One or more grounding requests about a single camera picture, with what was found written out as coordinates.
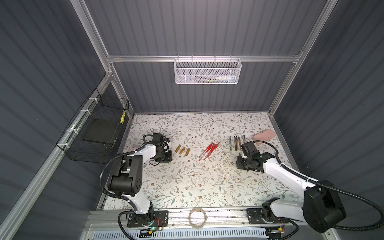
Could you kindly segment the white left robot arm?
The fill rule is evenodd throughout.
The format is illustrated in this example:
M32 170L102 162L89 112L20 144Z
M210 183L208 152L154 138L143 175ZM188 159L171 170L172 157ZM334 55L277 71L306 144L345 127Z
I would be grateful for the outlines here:
M172 161L170 139L162 134L152 134L152 140L131 152L119 154L109 160L99 178L102 192L115 199L129 203L136 215L148 215L153 211L153 204L141 190L143 183L143 166L147 163L156 166Z

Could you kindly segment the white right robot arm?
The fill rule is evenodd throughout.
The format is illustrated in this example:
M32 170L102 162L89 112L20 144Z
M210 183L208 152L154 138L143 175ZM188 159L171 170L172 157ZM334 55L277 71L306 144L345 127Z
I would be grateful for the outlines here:
M261 217L267 224L278 218L307 223L312 229L324 233L347 217L339 194L330 189L329 181L312 180L298 171L281 163L278 154L261 153L254 142L240 146L243 154L237 157L237 168L265 173L299 195L300 201L286 201L273 197L265 201Z

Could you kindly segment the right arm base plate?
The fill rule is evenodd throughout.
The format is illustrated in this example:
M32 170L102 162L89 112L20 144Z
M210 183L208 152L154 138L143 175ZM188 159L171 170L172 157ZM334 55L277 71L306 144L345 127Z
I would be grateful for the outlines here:
M289 221L285 218L278 218L273 213L265 209L261 208L248 208L246 209L247 217L249 224L286 224Z

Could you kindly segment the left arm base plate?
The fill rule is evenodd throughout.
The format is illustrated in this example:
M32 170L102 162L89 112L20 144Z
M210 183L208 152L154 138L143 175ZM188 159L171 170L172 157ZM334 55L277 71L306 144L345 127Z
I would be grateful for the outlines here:
M154 211L145 215L129 214L126 219L128 220L128 228L167 227L169 211Z

